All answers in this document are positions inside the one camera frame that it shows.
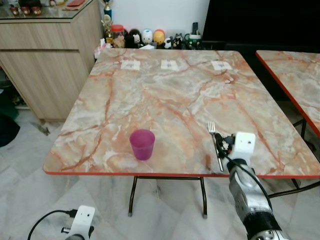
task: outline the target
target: red table edge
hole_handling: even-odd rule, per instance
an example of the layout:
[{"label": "red table edge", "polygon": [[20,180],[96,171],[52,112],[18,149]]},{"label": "red table edge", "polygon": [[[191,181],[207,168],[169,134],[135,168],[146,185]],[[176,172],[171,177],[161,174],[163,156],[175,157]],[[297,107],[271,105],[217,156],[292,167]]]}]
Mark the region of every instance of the red table edge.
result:
[{"label": "red table edge", "polygon": [[[60,171],[45,171],[48,175],[55,176],[119,176],[119,177],[129,177],[129,176],[147,176],[147,177],[194,177],[194,178],[228,178],[228,174],[192,174],[192,173],[138,173],[138,172],[60,172]],[[319,175],[257,175],[260,179],[320,179]]]},{"label": "red table edge", "polygon": [[298,109],[298,111],[302,114],[304,119],[308,122],[312,130],[315,132],[315,134],[320,137],[320,129],[316,127],[316,125],[312,122],[312,120],[309,118],[309,116],[306,114],[306,112],[300,107],[299,103],[295,100],[295,98],[290,94],[290,92],[286,89],[286,87],[282,84],[280,79],[276,76],[276,74],[271,70],[271,68],[268,66],[268,64],[265,62],[265,60],[259,55],[259,53],[256,51],[255,55],[260,60],[260,62],[263,64],[263,66],[268,70],[268,72],[272,75],[274,80],[280,85],[282,90],[285,92],[285,94],[289,97],[291,102],[295,105],[295,107]]}]

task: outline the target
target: fork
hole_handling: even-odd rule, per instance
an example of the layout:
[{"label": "fork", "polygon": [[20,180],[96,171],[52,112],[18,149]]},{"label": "fork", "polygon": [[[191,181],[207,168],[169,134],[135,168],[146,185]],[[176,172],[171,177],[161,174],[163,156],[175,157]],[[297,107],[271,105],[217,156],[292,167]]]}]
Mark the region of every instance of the fork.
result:
[{"label": "fork", "polygon": [[216,137],[215,137],[216,127],[215,127],[215,122],[214,121],[209,121],[208,122],[208,131],[212,136],[216,157],[218,158],[218,162],[219,162],[220,171],[223,172],[224,171],[224,167],[222,165],[221,158],[219,157],[219,152],[218,152],[218,149],[217,149],[217,143],[216,143]]}]

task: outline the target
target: cabinet drawer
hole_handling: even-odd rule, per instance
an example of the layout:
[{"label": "cabinet drawer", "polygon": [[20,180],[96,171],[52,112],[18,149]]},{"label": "cabinet drawer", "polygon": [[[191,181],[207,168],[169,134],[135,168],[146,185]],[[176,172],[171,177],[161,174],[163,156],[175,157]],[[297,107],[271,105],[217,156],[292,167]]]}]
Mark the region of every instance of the cabinet drawer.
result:
[{"label": "cabinet drawer", "polygon": [[70,23],[0,23],[0,50],[77,50]]}]

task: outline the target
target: purple cup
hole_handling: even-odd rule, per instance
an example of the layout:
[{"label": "purple cup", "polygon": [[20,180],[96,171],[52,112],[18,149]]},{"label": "purple cup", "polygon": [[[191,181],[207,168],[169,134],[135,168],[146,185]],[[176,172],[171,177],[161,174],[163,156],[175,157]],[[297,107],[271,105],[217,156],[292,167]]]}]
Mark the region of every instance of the purple cup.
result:
[{"label": "purple cup", "polygon": [[130,135],[134,156],[139,160],[148,160],[154,149],[155,135],[147,129],[138,129]]}]

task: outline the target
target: black television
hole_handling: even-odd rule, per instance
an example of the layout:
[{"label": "black television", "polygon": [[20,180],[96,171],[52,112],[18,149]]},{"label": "black television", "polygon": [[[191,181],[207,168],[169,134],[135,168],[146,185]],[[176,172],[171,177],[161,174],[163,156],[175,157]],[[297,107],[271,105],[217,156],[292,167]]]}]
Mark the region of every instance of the black television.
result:
[{"label": "black television", "polygon": [[320,1],[210,0],[202,40],[229,50],[320,52]]}]

